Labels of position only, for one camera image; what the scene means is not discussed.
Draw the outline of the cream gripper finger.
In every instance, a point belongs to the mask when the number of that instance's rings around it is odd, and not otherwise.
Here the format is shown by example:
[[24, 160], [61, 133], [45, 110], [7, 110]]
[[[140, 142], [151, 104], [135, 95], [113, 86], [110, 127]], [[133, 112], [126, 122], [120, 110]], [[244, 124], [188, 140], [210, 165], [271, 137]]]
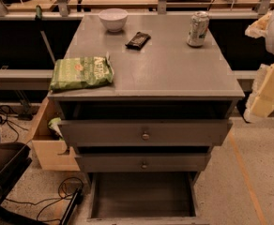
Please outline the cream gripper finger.
[[245, 30], [245, 35], [251, 38], [265, 38], [271, 15], [272, 13], [268, 12], [266, 15], [249, 25]]
[[250, 118], [266, 118], [274, 111], [274, 63], [259, 67], [249, 103]]

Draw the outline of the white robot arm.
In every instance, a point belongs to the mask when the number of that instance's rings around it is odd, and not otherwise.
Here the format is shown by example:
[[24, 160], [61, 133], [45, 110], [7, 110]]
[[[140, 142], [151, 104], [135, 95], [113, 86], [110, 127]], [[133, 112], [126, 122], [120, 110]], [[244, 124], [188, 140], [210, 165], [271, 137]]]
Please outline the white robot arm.
[[[252, 38], [263, 37], [266, 50], [274, 54], [274, 9], [248, 26], [245, 35]], [[267, 118], [274, 111], [274, 63], [261, 65], [252, 84], [252, 92], [246, 102], [244, 118], [254, 122]]]

